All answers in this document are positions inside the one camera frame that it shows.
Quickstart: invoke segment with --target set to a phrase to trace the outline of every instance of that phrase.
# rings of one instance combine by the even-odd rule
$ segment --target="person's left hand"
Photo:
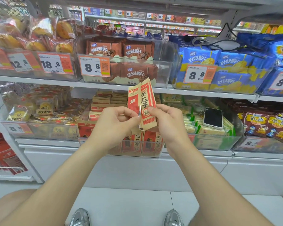
[[[85,144],[90,145],[92,150],[103,157],[109,149],[121,143],[126,136],[130,136],[131,129],[140,121],[141,117],[127,107],[107,107]]]

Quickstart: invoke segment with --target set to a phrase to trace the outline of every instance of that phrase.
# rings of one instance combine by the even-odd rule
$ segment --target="smartphone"
[[[223,128],[222,110],[206,107],[203,117],[203,124],[208,127],[222,129]]]

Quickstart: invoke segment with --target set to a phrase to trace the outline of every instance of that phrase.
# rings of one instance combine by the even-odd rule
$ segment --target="metal mesh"
[[[0,0],[0,15],[28,16],[29,11],[23,0]]]
[[[49,16],[50,17],[63,17],[62,7],[60,5],[50,5],[49,6]]]

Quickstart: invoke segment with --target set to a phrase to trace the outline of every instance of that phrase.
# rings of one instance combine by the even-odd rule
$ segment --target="shoe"
[[[166,214],[164,226],[184,226],[179,213],[172,209]]]
[[[91,226],[88,212],[79,208],[72,216],[69,226]]]

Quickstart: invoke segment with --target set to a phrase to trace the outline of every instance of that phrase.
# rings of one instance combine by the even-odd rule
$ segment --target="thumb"
[[[128,129],[131,130],[133,129],[136,125],[139,125],[141,122],[142,118],[141,117],[131,117],[129,120],[122,122],[122,125]]]
[[[166,114],[164,111],[162,111],[161,109],[158,109],[158,108],[154,108],[154,107],[148,107],[148,111],[150,112],[150,114],[152,116],[155,116],[157,117],[158,119],[161,119],[162,116],[164,114]]]

